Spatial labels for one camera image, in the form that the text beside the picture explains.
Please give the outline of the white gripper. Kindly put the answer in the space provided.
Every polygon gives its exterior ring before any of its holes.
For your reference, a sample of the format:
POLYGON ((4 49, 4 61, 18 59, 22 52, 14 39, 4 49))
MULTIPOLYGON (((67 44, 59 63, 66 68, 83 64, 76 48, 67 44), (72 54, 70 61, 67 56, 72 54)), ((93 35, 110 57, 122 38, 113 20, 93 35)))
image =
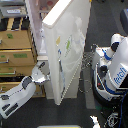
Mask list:
POLYGON ((51 80, 50 73, 45 75, 44 73, 41 72, 40 69, 42 69, 45 66, 45 62, 42 62, 38 67, 35 66, 32 70, 32 81, 35 82, 36 84, 41 84, 43 85, 47 81, 51 80))

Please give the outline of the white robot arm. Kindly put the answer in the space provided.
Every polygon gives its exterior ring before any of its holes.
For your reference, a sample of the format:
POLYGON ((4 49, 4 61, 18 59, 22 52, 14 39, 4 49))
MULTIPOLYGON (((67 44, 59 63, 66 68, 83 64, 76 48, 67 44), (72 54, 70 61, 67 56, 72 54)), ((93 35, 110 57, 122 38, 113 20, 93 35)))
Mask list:
POLYGON ((0 94, 0 117, 7 119, 35 93, 37 85, 43 85, 50 80, 49 75, 43 73, 45 63, 38 63, 30 76, 25 76, 19 85, 0 94))

